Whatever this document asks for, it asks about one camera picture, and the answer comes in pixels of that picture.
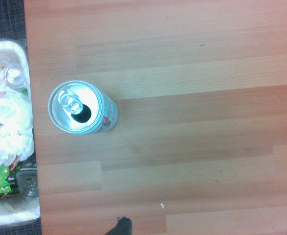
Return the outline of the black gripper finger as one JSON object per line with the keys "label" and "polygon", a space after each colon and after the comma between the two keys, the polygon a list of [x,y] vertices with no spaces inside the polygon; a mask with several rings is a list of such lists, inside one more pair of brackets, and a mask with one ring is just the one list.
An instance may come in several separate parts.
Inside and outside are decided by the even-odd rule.
{"label": "black gripper finger", "polygon": [[108,235],[132,235],[132,221],[127,217],[118,217],[116,226]]}

